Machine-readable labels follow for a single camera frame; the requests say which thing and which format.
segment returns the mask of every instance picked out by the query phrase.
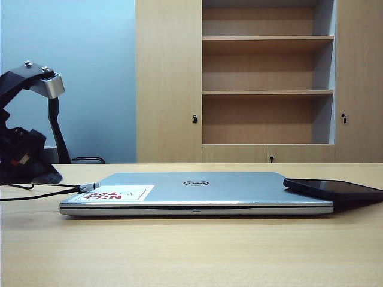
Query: desk surface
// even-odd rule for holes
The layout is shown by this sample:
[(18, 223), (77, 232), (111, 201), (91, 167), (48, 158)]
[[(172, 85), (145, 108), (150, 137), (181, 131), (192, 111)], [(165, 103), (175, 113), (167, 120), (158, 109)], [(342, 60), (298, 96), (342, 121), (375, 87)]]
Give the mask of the desk surface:
[[(66, 184), (115, 172), (279, 172), (383, 189), (383, 164), (56, 167)], [(383, 203), (306, 218), (74, 219), (58, 211), (65, 198), (1, 204), (2, 286), (383, 286)]]

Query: red and white sticker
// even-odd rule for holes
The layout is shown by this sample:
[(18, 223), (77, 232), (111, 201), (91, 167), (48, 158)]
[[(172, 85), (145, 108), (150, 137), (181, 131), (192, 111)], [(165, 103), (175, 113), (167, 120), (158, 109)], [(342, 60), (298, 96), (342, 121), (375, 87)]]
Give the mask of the red and white sticker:
[(120, 201), (144, 201), (154, 185), (103, 185), (88, 193), (81, 193), (68, 203), (96, 203)]

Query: dell logo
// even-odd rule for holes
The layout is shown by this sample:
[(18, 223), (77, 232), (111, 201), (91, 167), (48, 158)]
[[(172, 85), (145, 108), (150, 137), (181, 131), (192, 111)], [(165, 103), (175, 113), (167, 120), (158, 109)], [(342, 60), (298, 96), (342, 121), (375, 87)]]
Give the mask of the dell logo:
[(185, 185), (192, 185), (192, 186), (201, 186), (201, 185), (208, 185), (209, 182), (207, 181), (185, 181)]

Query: black smartphone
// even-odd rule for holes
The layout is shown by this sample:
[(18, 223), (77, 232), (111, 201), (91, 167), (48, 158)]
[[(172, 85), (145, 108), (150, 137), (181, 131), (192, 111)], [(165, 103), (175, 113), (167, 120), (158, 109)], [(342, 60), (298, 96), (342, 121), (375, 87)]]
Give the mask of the black smartphone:
[(347, 181), (285, 178), (283, 184), (297, 193), (333, 202), (383, 201), (383, 190)]

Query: laptop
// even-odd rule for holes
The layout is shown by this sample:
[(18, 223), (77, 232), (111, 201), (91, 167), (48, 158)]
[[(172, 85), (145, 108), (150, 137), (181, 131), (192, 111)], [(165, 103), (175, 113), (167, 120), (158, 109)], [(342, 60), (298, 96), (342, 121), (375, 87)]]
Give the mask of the laptop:
[(60, 203), (72, 216), (318, 215), (333, 202), (283, 186), (273, 172), (115, 173)]

